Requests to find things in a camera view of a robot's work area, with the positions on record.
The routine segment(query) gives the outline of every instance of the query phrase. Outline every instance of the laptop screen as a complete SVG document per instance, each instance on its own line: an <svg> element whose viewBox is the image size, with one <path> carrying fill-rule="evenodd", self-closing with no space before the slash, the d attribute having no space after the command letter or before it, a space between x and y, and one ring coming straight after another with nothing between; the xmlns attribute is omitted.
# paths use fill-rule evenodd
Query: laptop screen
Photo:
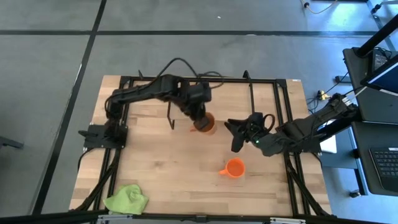
<svg viewBox="0 0 398 224"><path fill-rule="evenodd" d="M380 91L398 96L398 62L368 81Z"/></svg>

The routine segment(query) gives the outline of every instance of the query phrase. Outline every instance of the table leg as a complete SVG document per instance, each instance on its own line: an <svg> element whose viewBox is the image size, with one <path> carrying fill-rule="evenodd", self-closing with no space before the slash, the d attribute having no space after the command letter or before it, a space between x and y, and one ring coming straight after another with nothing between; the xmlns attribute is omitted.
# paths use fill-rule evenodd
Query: table leg
<svg viewBox="0 0 398 224"><path fill-rule="evenodd" d="M24 145L22 143L19 143L17 141L8 139L8 138L4 138L0 136L0 148L3 146L11 146L17 149L22 148Z"/></svg>
<svg viewBox="0 0 398 224"><path fill-rule="evenodd" d="M350 192L349 196L352 198L355 198L357 196L369 195L369 192L366 188L365 176L364 176L362 168L361 168L362 167L361 162L359 161L358 150L354 149L353 153L354 153L356 165L358 167L357 169L354 169L356 182L358 183L358 190Z"/></svg>

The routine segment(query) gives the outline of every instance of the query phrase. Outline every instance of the monitor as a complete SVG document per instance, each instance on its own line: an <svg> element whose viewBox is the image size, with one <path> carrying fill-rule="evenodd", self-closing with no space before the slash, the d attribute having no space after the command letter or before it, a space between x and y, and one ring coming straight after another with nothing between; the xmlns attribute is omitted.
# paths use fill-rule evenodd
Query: monitor
<svg viewBox="0 0 398 224"><path fill-rule="evenodd" d="M361 84L384 93L398 96L398 55L367 76Z"/></svg>

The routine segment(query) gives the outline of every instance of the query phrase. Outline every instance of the laptop keyboard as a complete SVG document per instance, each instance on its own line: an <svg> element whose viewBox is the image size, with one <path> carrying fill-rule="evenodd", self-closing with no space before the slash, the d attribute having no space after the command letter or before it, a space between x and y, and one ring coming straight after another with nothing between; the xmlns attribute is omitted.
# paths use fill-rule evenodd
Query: laptop keyboard
<svg viewBox="0 0 398 224"><path fill-rule="evenodd" d="M371 151L381 177L398 178L398 151Z"/></svg>

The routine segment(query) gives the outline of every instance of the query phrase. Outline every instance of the cable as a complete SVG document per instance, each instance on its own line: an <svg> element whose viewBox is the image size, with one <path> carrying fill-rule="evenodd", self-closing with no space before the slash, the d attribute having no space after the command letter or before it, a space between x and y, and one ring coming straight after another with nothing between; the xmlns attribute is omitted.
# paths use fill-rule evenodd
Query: cable
<svg viewBox="0 0 398 224"><path fill-rule="evenodd" d="M356 98L359 94L361 94L367 87L365 86L362 90L360 90L359 92L357 92L357 94L355 94L351 99L348 99L346 101L344 101L344 103L347 103L351 100L353 100L354 98Z"/></svg>
<svg viewBox="0 0 398 224"><path fill-rule="evenodd" d="M346 76L348 75L348 72L343 76L343 78L341 78L341 80L343 80ZM332 86L328 91L324 92L322 95L323 96L325 94L327 94L331 89L333 89L334 87L336 87L337 85L339 85L341 82L336 83L334 86Z"/></svg>
<svg viewBox="0 0 398 224"><path fill-rule="evenodd" d="M375 47L373 48L371 51L369 51L366 55L360 57L359 55L356 54L356 50L354 50L354 54L355 56L359 57L359 58L367 58L369 56L370 53L373 53L374 50L378 50L380 51L381 54L383 54L383 56L385 58L387 58L387 61L390 61L391 57L392 57L392 52L390 50L384 49L382 47Z"/></svg>
<svg viewBox="0 0 398 224"><path fill-rule="evenodd" d="M112 97L115 97L115 96L118 96L118 95L121 95L121 94L125 94L125 93L132 93L132 92L139 91L139 90L143 90L143 89L147 88L150 84L152 84L154 81L156 81L156 79L158 79L160 76L162 76L163 73L166 71L166 69L168 69L168 68L170 67L171 64L173 64L175 61L178 61L178 60L181 61L181 62L183 62L183 63L191 70L191 72L194 74L194 76L196 76L199 80L200 80L200 78L201 78L201 75L202 75L202 76L209 76L209 77L210 77L211 74L215 74L215 75L221 77L221 78L222 78L221 83L220 83L219 85L217 85L217 86L211 87L211 89L218 88L218 87L224 85L224 76L222 76L220 73L214 72L214 71L210 71L210 72L205 72L205 73L203 73L203 74L201 74L201 75L198 75L197 72L193 69L193 67L192 67L185 59L183 59L183 58L173 58L173 59L172 59L172 60L171 60L171 61L170 61L170 62L169 62L169 63L168 63L156 76L155 76L155 78L154 78L152 81L150 81L148 84L142 85L141 87L138 87L138 88L133 89L133 90L121 91L121 92L119 92L119 93L117 93L117 94L115 94L115 95L109 96L109 97L105 100L105 103L104 103L105 112L109 113L109 111L108 111L108 103L109 103L109 100L110 100Z"/></svg>
<svg viewBox="0 0 398 224"><path fill-rule="evenodd" d="M79 169L80 169L81 159L85 156L85 154L91 152L91 150L93 150L93 148L88 148L88 149L79 157L79 161L78 161L78 163L77 163L77 171L79 171Z"/></svg>
<svg viewBox="0 0 398 224"><path fill-rule="evenodd" d="M198 74L199 77L220 77L221 78L221 83L215 86L210 87L211 89L215 89L218 88L222 85L224 85L224 76L222 76L220 73L218 72L214 72L214 71L210 71L210 72L205 72L203 74Z"/></svg>
<svg viewBox="0 0 398 224"><path fill-rule="evenodd" d="M351 93L352 91L358 90L358 89L360 89L360 88L363 88L363 86L360 86L360 87L357 87L357 88L355 88L355 89L352 89L352 90L346 92L344 95L347 96L347 94Z"/></svg>
<svg viewBox="0 0 398 224"><path fill-rule="evenodd" d="M332 2L328 7L326 7L324 10L321 10L320 12L314 12L311 7L310 7L310 3L305 2L304 0L301 0L301 3L303 4L304 8L307 8L312 14L320 14L325 12L327 9L329 9L332 5L337 3L337 0L335 0L334 2Z"/></svg>
<svg viewBox="0 0 398 224"><path fill-rule="evenodd" d="M315 156L315 158L317 158L317 159L319 160L319 162L322 164L322 161L321 161L321 159L319 158L319 156L318 156L318 155L316 155L316 154L315 154L315 152L311 152L311 154L313 154L313 156Z"/></svg>
<svg viewBox="0 0 398 224"><path fill-rule="evenodd" d="M344 79L347 75L348 75L348 72L343 76L343 78L341 78L341 80ZM307 103L307 105L308 105L308 104L310 104L310 103L313 102L313 108L312 108L312 109L308 109L309 112L311 112L311 114L314 114L315 110L318 108L318 105L319 105L319 99L318 99L318 98L320 98L320 97L322 97L323 95L327 94L330 90L332 90L334 87L336 87L336 86L339 85L340 83L341 83L341 82L337 82L337 83L336 83L335 85L333 85L328 91L324 92L323 94L321 94L321 95L319 95L319 96L317 95L317 96L314 97L314 98L309 98L309 99L307 99L307 100L313 99L312 101L310 101L309 103Z"/></svg>
<svg viewBox="0 0 398 224"><path fill-rule="evenodd" d="M266 128L266 119L267 119L267 117L271 117L271 124L269 125L269 127L268 128ZM253 137L254 136L256 136L256 134L258 134L258 133L260 133L260 132L263 132L263 133L265 133L265 134L268 134L271 130L272 130L272 128L274 127L274 125L275 125L275 116L273 115L273 114L266 114L263 118L262 118L262 127L258 130L258 131L256 131L254 134L252 134L250 137L249 137L249 139L250 139L250 141L254 141L253 140Z"/></svg>

